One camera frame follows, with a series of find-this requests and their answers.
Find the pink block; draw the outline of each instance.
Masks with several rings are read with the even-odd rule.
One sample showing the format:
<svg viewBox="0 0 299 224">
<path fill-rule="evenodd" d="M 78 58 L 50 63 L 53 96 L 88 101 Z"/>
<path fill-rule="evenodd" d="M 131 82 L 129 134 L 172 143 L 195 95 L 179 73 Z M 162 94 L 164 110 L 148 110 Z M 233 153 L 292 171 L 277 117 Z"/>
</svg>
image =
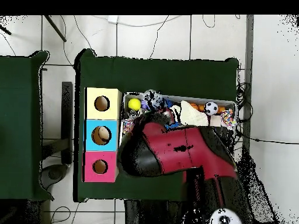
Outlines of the pink block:
<svg viewBox="0 0 299 224">
<path fill-rule="evenodd" d="M 93 170 L 93 164 L 97 160 L 104 160 L 107 163 L 108 169 L 105 173 L 97 174 Z M 86 151 L 83 169 L 83 182 L 115 182 L 117 176 L 116 151 Z"/>
</svg>

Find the soccer ball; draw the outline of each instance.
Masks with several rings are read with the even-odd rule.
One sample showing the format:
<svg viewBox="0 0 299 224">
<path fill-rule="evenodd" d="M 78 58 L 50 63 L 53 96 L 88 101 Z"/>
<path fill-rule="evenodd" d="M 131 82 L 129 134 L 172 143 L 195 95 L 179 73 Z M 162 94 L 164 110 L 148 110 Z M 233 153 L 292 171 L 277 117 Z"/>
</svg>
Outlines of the soccer ball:
<svg viewBox="0 0 299 224">
<path fill-rule="evenodd" d="M 218 106 L 214 102 L 207 102 L 204 105 L 204 112 L 207 115 L 212 116 L 218 112 Z"/>
</svg>

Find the orange ball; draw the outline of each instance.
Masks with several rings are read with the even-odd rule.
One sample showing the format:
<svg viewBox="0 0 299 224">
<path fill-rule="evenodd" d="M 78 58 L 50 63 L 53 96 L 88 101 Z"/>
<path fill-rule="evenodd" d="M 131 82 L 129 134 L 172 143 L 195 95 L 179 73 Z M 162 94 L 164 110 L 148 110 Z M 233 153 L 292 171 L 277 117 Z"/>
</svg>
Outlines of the orange ball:
<svg viewBox="0 0 299 224">
<path fill-rule="evenodd" d="M 218 113 L 221 113 L 222 111 L 225 111 L 225 107 L 219 107 L 218 108 Z"/>
<path fill-rule="evenodd" d="M 194 109 L 196 109 L 196 110 L 199 109 L 199 107 L 198 107 L 197 104 L 195 104 L 195 103 L 190 103 L 190 105 L 191 105 Z"/>
<path fill-rule="evenodd" d="M 204 112 L 204 106 L 203 105 L 199 105 L 199 111 Z"/>
</svg>

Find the yellow ball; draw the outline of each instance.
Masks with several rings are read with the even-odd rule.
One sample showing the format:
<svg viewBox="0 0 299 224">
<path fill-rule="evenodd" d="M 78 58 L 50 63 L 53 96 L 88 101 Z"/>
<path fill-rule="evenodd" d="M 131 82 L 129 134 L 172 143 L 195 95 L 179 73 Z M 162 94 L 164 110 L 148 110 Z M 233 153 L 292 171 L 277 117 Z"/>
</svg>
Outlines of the yellow ball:
<svg viewBox="0 0 299 224">
<path fill-rule="evenodd" d="M 140 102 L 140 100 L 138 100 L 136 98 L 132 98 L 131 100 L 128 101 L 128 107 L 130 109 L 138 111 L 141 107 L 141 102 Z"/>
</svg>

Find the green table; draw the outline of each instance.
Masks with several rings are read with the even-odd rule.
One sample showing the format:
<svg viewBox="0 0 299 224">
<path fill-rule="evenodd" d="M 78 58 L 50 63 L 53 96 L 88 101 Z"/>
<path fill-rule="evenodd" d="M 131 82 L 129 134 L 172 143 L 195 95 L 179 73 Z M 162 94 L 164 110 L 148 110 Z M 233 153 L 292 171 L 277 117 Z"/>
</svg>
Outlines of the green table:
<svg viewBox="0 0 299 224">
<path fill-rule="evenodd" d="M 154 89 L 165 95 L 235 101 L 238 65 L 235 58 L 225 61 L 144 60 L 95 57 L 92 50 L 82 50 L 75 60 L 74 200 L 182 199 L 182 173 L 156 178 L 130 178 L 119 174 L 115 183 L 82 182 L 85 87 L 117 88 L 122 93 Z"/>
<path fill-rule="evenodd" d="M 0 199 L 51 199 L 39 183 L 39 76 L 47 57 L 45 51 L 0 56 Z"/>
</svg>

